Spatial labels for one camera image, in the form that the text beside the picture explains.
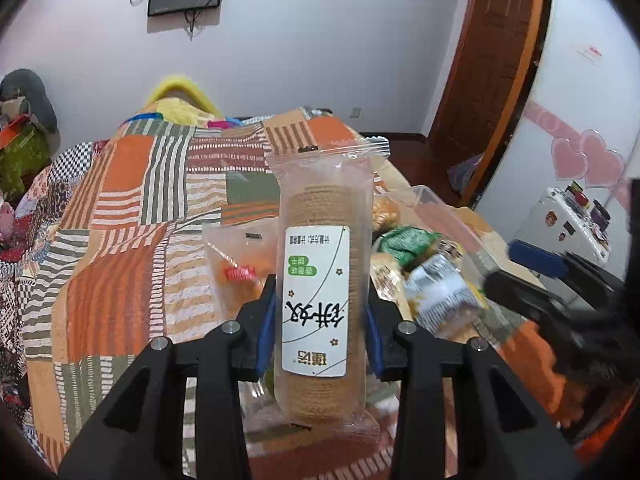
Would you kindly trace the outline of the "silver yellow snack packet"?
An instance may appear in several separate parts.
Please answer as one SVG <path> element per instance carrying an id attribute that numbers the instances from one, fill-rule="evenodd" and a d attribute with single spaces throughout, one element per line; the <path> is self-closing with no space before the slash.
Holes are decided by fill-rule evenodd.
<path id="1" fill-rule="evenodd" d="M 442 254 L 431 256 L 409 273 L 405 296 L 413 319 L 442 338 L 461 332 L 487 308 L 478 291 Z"/>

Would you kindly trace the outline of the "green candy packet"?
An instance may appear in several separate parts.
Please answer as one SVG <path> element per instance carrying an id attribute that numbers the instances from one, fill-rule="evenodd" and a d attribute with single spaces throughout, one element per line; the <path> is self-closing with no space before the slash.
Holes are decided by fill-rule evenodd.
<path id="1" fill-rule="evenodd" d="M 417 226 L 398 226 L 382 234 L 375 242 L 376 252 L 392 256 L 401 269 L 416 266 L 442 233 Z"/>

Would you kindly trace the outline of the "cat ear crisps bag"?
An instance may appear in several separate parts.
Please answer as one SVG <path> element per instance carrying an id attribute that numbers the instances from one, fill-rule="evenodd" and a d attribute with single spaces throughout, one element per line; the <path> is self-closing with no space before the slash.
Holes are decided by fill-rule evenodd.
<path id="1" fill-rule="evenodd" d="M 371 226 L 373 232 L 386 232 L 399 226 L 400 211 L 387 196 L 375 196 L 372 204 Z"/>

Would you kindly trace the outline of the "round cracker sleeve white label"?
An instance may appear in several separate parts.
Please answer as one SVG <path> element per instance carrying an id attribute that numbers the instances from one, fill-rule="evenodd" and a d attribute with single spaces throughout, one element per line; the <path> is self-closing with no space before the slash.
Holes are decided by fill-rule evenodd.
<path id="1" fill-rule="evenodd" d="M 280 186 L 272 399 L 250 429 L 378 440 L 366 409 L 366 322 L 377 136 L 272 154 Z"/>

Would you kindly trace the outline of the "clear plastic storage bin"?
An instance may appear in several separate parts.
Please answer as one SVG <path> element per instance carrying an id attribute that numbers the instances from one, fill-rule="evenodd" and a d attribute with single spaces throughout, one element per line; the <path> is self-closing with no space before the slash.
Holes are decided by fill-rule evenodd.
<path id="1" fill-rule="evenodd" d="M 390 200 L 399 212 L 401 226 L 442 234 L 463 248 L 462 273 L 475 284 L 483 276 L 499 267 L 500 254 L 489 248 L 488 240 L 482 240 L 485 232 L 473 229 L 473 215 L 469 208 L 454 208 L 443 202 L 425 185 L 398 188 L 376 196 L 377 200 Z"/>

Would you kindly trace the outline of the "toasted bread slice pack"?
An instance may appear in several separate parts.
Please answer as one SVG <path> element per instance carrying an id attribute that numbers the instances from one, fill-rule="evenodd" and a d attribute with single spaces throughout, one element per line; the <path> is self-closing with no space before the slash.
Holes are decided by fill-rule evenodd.
<path id="1" fill-rule="evenodd" d="M 412 320 L 412 313 L 405 294 L 405 281 L 396 259 L 384 252 L 371 256 L 370 277 L 378 296 L 398 307 L 405 321 Z"/>

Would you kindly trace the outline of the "wooden wardrobe with sliding doors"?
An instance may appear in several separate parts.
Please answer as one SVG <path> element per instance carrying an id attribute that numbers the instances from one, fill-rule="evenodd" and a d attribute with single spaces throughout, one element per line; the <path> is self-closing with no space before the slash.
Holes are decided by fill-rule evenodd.
<path id="1" fill-rule="evenodd" d="M 551 0 L 550 21 L 525 110 L 475 211 L 510 240 L 542 191 L 568 175 L 553 145 L 596 134 L 582 177 L 612 216 L 606 267 L 626 271 L 626 180 L 639 173 L 639 40 L 613 0 Z"/>

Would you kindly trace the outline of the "patchwork striped bed quilt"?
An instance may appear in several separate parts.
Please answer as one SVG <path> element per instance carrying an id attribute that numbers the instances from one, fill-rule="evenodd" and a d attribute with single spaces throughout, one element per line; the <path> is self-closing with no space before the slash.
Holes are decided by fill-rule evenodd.
<path id="1" fill-rule="evenodd" d="M 204 226 L 275 218 L 280 186 L 272 154 L 356 139 L 337 118 L 294 110 L 254 125 L 201 128 L 160 113 L 129 118 L 93 159 L 60 218 L 32 246 L 16 278 L 27 368 L 24 399 L 34 433 L 1 443 L 6 478 L 62 479 L 58 467 L 96 407 L 156 337 L 198 340 L 225 320 L 203 242 Z M 397 188 L 388 157 L 374 196 Z M 258 382 L 241 382 L 249 479 L 390 477 L 399 382 L 382 382 L 367 356 L 366 409 L 374 442 L 320 438 L 292 426 L 250 429 L 273 394 L 272 359 Z M 186 382 L 181 479 L 199 479 L 196 381 Z"/>

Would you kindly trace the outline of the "orange jelly snack bag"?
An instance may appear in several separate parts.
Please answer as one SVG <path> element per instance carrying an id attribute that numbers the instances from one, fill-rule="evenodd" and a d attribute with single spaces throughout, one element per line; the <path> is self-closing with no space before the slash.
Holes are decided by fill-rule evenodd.
<path id="1" fill-rule="evenodd" d="M 225 320 L 259 298 L 276 273 L 278 220 L 265 218 L 236 226 L 204 226 L 206 258 Z"/>

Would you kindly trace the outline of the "brown wooden door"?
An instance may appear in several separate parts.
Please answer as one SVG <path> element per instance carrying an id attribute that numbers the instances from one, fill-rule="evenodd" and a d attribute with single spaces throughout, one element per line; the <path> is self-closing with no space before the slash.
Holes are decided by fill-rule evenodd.
<path id="1" fill-rule="evenodd" d="M 430 132 L 440 174 L 482 154 L 520 64 L 533 0 L 470 0 Z"/>

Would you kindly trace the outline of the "green patterned storage box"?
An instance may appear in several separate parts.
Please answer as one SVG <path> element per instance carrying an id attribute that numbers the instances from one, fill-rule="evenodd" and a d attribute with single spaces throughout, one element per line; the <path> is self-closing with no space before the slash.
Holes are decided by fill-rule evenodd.
<path id="1" fill-rule="evenodd" d="M 27 125 L 1 150 L 1 192 L 10 203 L 20 200 L 32 180 L 50 165 L 50 150 L 44 134 Z"/>

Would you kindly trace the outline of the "yellow pillow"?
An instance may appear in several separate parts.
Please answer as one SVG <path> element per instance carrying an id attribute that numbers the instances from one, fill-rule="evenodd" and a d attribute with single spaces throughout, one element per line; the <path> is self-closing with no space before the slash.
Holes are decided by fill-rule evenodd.
<path id="1" fill-rule="evenodd" d="M 142 110 L 162 114 L 165 122 L 201 128 L 224 120 L 224 113 L 195 82 L 178 75 L 165 77 L 152 90 Z"/>

